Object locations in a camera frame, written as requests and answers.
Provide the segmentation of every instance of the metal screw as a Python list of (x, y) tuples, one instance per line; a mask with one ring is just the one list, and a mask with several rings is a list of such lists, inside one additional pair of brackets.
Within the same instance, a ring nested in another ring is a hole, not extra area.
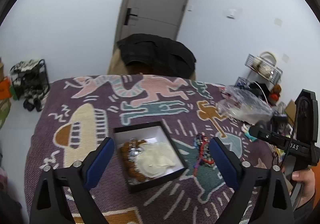
[(81, 161), (76, 161), (72, 164), (74, 167), (79, 167), (82, 165), (82, 162)]
[(272, 168), (273, 168), (273, 170), (275, 170), (275, 171), (280, 171), (280, 167), (277, 166), (277, 165), (274, 165)]
[(50, 165), (47, 165), (43, 168), (44, 171), (49, 171), (51, 169), (51, 166)]
[(242, 164), (242, 166), (244, 166), (246, 168), (251, 166), (251, 164), (248, 161), (243, 161), (241, 164)]

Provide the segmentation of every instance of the transparent plastic bag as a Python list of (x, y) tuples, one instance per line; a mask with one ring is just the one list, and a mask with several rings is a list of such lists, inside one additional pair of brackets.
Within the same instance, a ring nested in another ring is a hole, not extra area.
[(223, 100), (217, 103), (218, 112), (251, 125), (259, 120), (270, 121), (273, 109), (251, 92), (233, 86), (221, 91)]

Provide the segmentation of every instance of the blue gripper pad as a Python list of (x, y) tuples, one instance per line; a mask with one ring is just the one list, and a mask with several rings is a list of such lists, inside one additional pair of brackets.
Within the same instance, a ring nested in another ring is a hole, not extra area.
[(242, 171), (240, 160), (233, 152), (230, 152), (225, 147), (218, 137), (214, 137), (210, 140), (209, 150), (226, 185), (236, 191), (239, 188), (238, 177)]
[(107, 167), (110, 159), (112, 158), (113, 152), (115, 150), (115, 142), (113, 139), (109, 138), (102, 150), (96, 156), (95, 160), (92, 162), (86, 173), (86, 182), (84, 187), (87, 190), (97, 186), (100, 178)]

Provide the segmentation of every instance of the dark sleeve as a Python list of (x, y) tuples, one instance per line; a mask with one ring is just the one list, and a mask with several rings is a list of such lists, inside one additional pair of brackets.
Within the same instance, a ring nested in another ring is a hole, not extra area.
[(315, 194), (304, 205), (297, 208), (294, 212), (294, 224), (304, 224), (307, 217), (311, 214), (313, 208), (313, 202), (315, 200)]

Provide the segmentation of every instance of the white wall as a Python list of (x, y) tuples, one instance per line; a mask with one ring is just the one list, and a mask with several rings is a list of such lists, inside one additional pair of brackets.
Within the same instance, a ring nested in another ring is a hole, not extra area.
[[(272, 51), (283, 70), (281, 100), (295, 100), (302, 88), (320, 100), (320, 23), (304, 0), (189, 0), (189, 5), (193, 11), (186, 12), (177, 40), (194, 53), (198, 80), (234, 84), (248, 75), (249, 53)], [(243, 10), (234, 20), (223, 15), (233, 7)], [(281, 27), (275, 18), (283, 21)]]
[(105, 74), (122, 0), (17, 0), (0, 27), (5, 71), (44, 58), (49, 80)]

